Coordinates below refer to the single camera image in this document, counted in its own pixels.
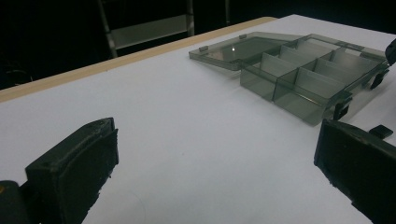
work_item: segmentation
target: table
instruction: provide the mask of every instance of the table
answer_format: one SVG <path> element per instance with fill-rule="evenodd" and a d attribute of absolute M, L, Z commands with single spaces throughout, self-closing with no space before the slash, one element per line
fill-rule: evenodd
<path fill-rule="evenodd" d="M 113 117 L 120 164 L 84 223 L 371 223 L 313 164 L 320 125 L 244 89 L 238 72 L 189 59 L 254 31 L 380 50 L 396 37 L 299 15 L 261 18 L 0 91 L 0 178 L 22 184 L 31 161 Z M 341 121 L 394 129 L 395 73 Z"/>

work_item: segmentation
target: dark background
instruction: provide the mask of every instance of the dark background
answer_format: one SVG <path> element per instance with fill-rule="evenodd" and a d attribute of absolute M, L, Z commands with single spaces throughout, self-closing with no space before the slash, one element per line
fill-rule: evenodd
<path fill-rule="evenodd" d="M 186 13 L 185 0 L 106 0 L 110 29 Z M 383 1 L 230 0 L 231 24 L 298 14 L 396 34 L 394 10 Z M 226 26 L 220 0 L 193 2 L 195 34 Z M 97 0 L 0 0 L 0 89 L 50 77 L 111 58 Z M 187 37 L 169 36 L 128 49 L 137 50 Z"/>

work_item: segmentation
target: transparent plastic organizer box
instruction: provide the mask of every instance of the transparent plastic organizer box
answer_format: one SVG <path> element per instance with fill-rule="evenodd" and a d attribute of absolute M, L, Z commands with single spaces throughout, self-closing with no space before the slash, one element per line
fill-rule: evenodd
<path fill-rule="evenodd" d="M 343 117 L 355 94 L 389 71 L 384 51 L 321 35 L 255 32 L 189 52 L 190 58 L 241 70 L 240 83 L 310 125 Z"/>

